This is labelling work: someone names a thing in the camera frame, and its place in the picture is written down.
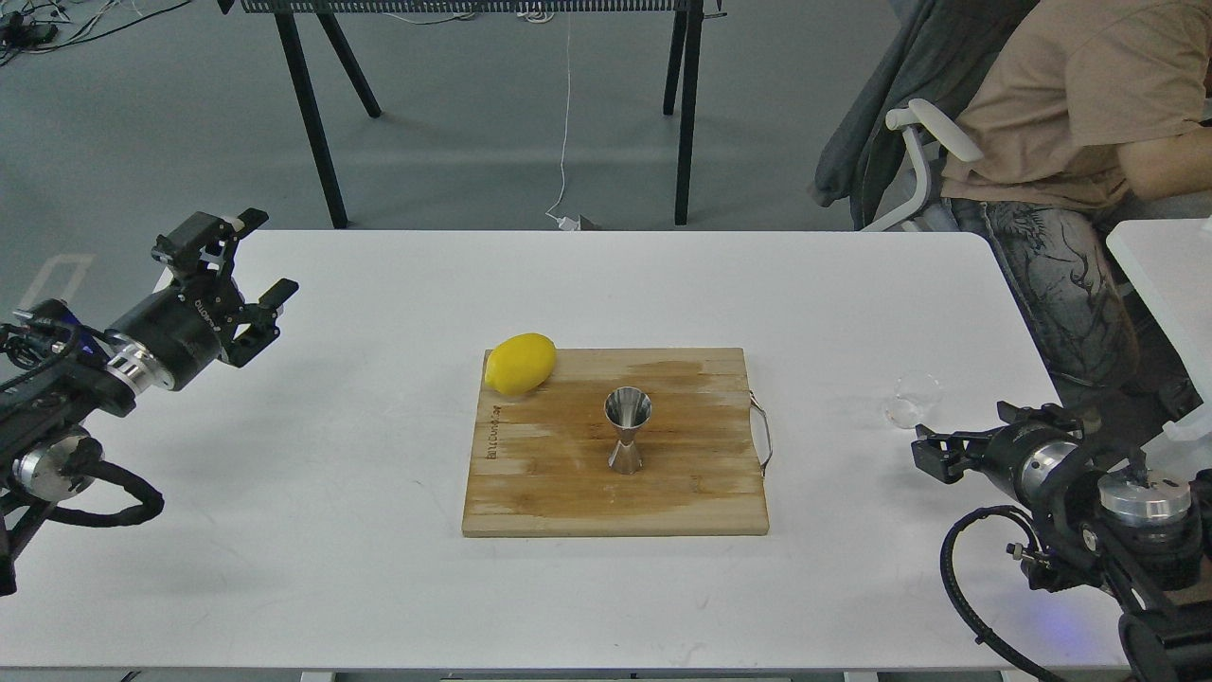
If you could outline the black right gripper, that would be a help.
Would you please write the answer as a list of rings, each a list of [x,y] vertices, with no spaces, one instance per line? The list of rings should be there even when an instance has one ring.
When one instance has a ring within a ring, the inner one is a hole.
[[[1085,422],[1060,405],[1039,407],[996,402],[1005,426],[987,431],[936,432],[915,426],[915,466],[944,485],[966,471],[987,475],[1001,492],[1031,508],[1044,481],[1085,440]]]

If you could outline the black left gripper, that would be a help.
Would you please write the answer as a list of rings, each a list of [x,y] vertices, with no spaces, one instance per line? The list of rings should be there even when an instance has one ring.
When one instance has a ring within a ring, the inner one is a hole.
[[[108,325],[118,345],[135,344],[152,355],[158,384],[181,391],[216,361],[242,368],[280,336],[278,317],[299,283],[281,277],[259,300],[242,303],[234,283],[242,237],[269,220],[247,208],[234,217],[195,212],[168,236],[156,237],[152,258],[168,268],[172,283],[147,296]]]

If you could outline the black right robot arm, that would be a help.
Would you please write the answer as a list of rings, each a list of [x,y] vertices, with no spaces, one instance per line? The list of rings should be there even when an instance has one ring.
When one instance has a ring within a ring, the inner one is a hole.
[[[1207,681],[1210,601],[1179,604],[1170,594],[1197,585],[1210,560],[1210,472],[1185,482],[1151,469],[1134,446],[1087,443],[1082,419],[1059,405],[1000,402],[997,414],[1004,426],[983,432],[917,424],[911,445],[915,466],[939,482],[979,472],[1011,497],[957,518],[942,544],[943,588],[974,642],[1037,680],[1056,680],[1000,638],[957,585],[957,535],[1000,515],[1025,532],[1025,543],[1006,549],[1030,588],[1087,585],[1117,601],[1117,638],[1134,678]]]

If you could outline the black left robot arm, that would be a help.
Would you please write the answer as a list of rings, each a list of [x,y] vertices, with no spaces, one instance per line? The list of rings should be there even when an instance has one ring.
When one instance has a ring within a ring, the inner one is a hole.
[[[282,277],[248,302],[233,277],[238,245],[268,214],[196,212],[152,258],[168,285],[107,329],[81,323],[61,299],[44,299],[2,327],[2,354],[19,376],[2,383],[2,594],[16,591],[16,561],[44,523],[86,528],[143,525],[164,495],[107,460],[82,426],[95,411],[127,415],[152,386],[181,391],[221,361],[242,367],[278,339],[278,316],[298,290]]]

